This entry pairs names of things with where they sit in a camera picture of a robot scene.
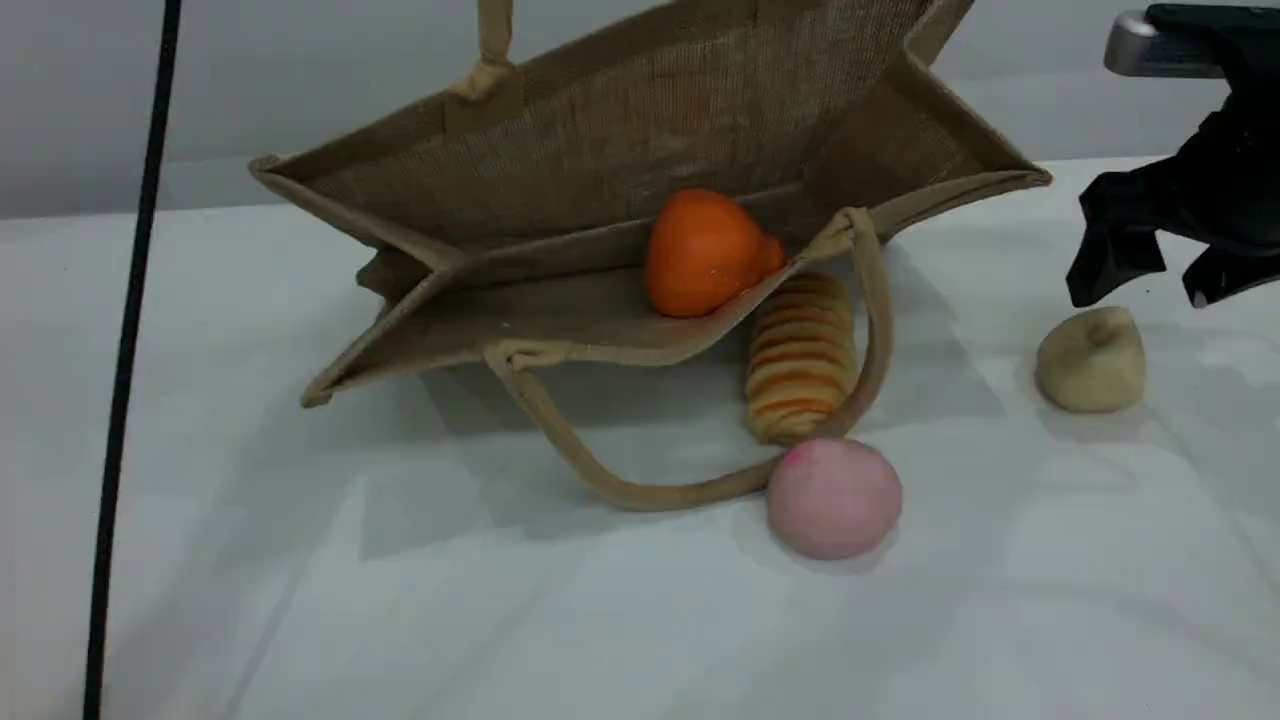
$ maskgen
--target white tablecloth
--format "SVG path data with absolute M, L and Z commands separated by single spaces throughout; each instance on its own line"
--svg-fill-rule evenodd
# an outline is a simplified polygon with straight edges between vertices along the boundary
M 1193 310 L 1116 292 L 1146 402 L 1053 410 L 1036 345 L 1073 313 L 1075 197 L 1107 168 L 890 246 L 900 341 L 855 434 L 906 491 L 873 557 L 782 550 L 760 498 L 594 498 L 480 368 L 302 384 L 370 320 L 367 250 L 288 206 L 157 219 L 113 583 L 115 720 L 1274 719 L 1280 286 Z M 132 217 L 0 223 L 0 711 L 78 716 Z M 620 471 L 759 456 L 728 342 L 553 389 Z M 637 392 L 636 400 L 625 400 Z

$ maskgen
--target jute tote bag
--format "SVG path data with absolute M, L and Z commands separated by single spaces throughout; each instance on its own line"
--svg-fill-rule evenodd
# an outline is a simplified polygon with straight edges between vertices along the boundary
M 846 255 L 868 347 L 854 392 L 814 432 L 845 436 L 892 352 L 882 243 L 947 209 L 1050 182 L 928 69 L 969 5 L 676 0 L 516 65 L 512 0 L 479 0 L 481 56 L 466 78 L 250 167 L 376 251 L 356 278 L 384 309 L 303 405 L 388 375 L 485 363 L 620 506 L 675 510 L 762 489 L 776 459 L 692 486 L 618 478 L 536 370 L 680 363 L 787 277 Z M 677 320 L 649 309 L 640 272 L 652 219 L 685 187 L 739 199 L 790 261 L 712 315 Z

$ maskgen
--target black wire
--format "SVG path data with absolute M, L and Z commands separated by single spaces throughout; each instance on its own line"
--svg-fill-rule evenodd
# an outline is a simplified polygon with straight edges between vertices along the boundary
M 102 715 L 102 671 L 106 664 L 106 611 L 111 597 L 115 509 L 120 497 L 120 464 L 129 415 L 129 391 L 133 387 L 133 357 L 138 347 L 138 322 L 142 315 L 142 292 L 147 281 L 151 227 L 155 222 L 156 195 L 160 191 L 160 161 L 164 159 L 164 135 L 169 124 L 169 96 L 173 91 L 180 15 L 182 0 L 165 0 L 164 24 L 160 29 L 160 60 L 151 100 L 151 127 L 147 132 L 147 155 L 142 169 L 137 224 L 133 228 L 133 254 L 129 261 L 129 283 L 124 295 L 124 319 L 120 322 L 120 347 L 115 355 L 115 384 L 111 391 L 111 419 L 106 433 L 106 459 L 102 462 L 102 497 L 97 511 L 97 543 L 93 551 L 93 585 L 88 611 L 88 651 L 84 661 L 84 720 L 99 720 Z

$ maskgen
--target pink bun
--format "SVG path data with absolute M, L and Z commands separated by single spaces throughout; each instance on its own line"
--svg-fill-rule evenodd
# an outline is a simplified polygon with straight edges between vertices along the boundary
M 876 448 L 851 439 L 795 446 L 769 480 L 769 527 L 796 552 L 840 560 L 873 550 L 902 512 L 902 484 Z

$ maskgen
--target toy bread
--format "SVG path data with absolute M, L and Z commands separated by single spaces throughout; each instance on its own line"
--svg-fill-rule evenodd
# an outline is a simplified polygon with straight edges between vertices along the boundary
M 808 436 L 854 389 L 849 291 L 823 273 L 788 278 L 756 311 L 746 368 L 746 423 L 762 442 Z

